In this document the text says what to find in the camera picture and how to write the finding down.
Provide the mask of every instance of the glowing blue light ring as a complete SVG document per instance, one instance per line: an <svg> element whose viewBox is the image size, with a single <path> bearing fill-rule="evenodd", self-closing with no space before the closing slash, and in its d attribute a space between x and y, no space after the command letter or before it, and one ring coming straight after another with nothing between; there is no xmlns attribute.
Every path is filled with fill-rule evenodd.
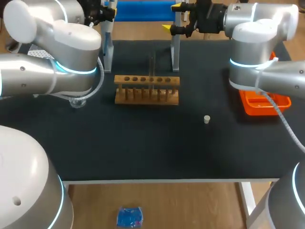
<svg viewBox="0 0 305 229"><path fill-rule="evenodd" d="M253 7L252 7L252 12L251 12L251 22L253 22L254 20L254 14L255 14L255 10L256 10L256 5L257 5L257 2L254 3Z"/></svg>
<svg viewBox="0 0 305 229"><path fill-rule="evenodd" d="M63 191L63 184L62 184L62 181L61 181L61 178L58 176L59 178L59 181L61 182L61 204L59 206L59 209L58 209L58 212L53 220L53 222L49 225L48 229L51 229L53 227L53 225L55 224L60 212L61 212L61 209L62 209L62 205L63 205L63 194L64 194L64 191Z"/></svg>
<svg viewBox="0 0 305 229"><path fill-rule="evenodd" d="M61 68L62 68L63 70L65 70L66 72L75 73L75 74L83 74L83 75L91 74L91 73L94 73L94 72L96 71L96 69L97 69L97 67L95 67L95 68L94 68L93 70L91 70L91 71L80 72L80 71L75 71L75 70L71 70L71 69L69 69L69 68L66 68L66 67L62 66L60 63L58 63L58 61L57 61L56 63L57 63L57 65L58 65L59 67L61 67Z"/></svg>
<svg viewBox="0 0 305 229"><path fill-rule="evenodd" d="M258 67L263 67L265 66L268 62L270 61L267 61L266 63L261 63L261 64L241 64L241 63L236 63L234 62L232 59L230 59L230 62L236 66L239 66L239 67L243 67L243 68L258 68Z"/></svg>
<svg viewBox="0 0 305 229"><path fill-rule="evenodd" d="M67 15L66 9L64 8L64 6L58 0L55 0L55 1L59 4L59 6L60 6L60 8L63 12L63 15L65 17L65 22L68 23L68 15Z"/></svg>
<svg viewBox="0 0 305 229"><path fill-rule="evenodd" d="M297 163L297 165L295 166L295 169L294 169L294 172L292 174L292 188L294 190L294 194L295 194L295 199L297 201L297 203L299 204L303 214L305 215L305 208L304 208L304 205L302 204L302 201L297 193L297 190L296 190L296 186L295 186L295 172L296 172L296 168L297 166L299 165L299 163Z"/></svg>

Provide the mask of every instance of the blue panel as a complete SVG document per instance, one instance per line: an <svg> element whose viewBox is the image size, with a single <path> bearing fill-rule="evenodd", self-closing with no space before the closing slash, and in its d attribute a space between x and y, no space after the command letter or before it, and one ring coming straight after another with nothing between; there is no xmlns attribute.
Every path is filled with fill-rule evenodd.
<svg viewBox="0 0 305 229"><path fill-rule="evenodd" d="M175 21L175 1L120 1L115 21Z"/></svg>

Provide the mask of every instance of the wooden test tube rack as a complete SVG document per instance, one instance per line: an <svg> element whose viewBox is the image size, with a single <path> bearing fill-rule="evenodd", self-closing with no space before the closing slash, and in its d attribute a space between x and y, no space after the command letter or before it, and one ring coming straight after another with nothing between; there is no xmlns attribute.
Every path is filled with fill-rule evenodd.
<svg viewBox="0 0 305 229"><path fill-rule="evenodd" d="M115 75L114 83L118 85L116 104L179 104L180 78L177 76Z"/></svg>

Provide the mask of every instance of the orange tray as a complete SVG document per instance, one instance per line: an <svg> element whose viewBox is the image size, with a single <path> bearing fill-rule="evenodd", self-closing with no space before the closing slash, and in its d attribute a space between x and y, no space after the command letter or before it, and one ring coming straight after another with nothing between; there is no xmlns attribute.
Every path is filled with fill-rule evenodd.
<svg viewBox="0 0 305 229"><path fill-rule="evenodd" d="M274 57L275 53L272 52L270 59ZM239 90L239 94L244 105L244 110L248 115L277 115L277 112L265 96L256 94L256 92L241 90ZM291 100L287 96L271 93L268 93L268 95L276 102L281 112L291 106Z"/></svg>

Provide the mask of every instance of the black table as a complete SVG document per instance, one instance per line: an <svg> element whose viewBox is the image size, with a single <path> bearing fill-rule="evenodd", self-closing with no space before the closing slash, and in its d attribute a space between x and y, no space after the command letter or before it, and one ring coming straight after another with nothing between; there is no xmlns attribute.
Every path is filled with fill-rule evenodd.
<svg viewBox="0 0 305 229"><path fill-rule="evenodd" d="M5 99L0 125L34 137L65 181L279 178L304 157L278 117L245 114L228 83L229 41L181 42L179 73L169 44L114 42L112 73L83 108L53 96ZM289 60L283 44L275 51ZM156 76L180 76L179 106L114 104L114 75L148 75L152 53ZM284 115L305 142L304 101L292 98Z"/></svg>

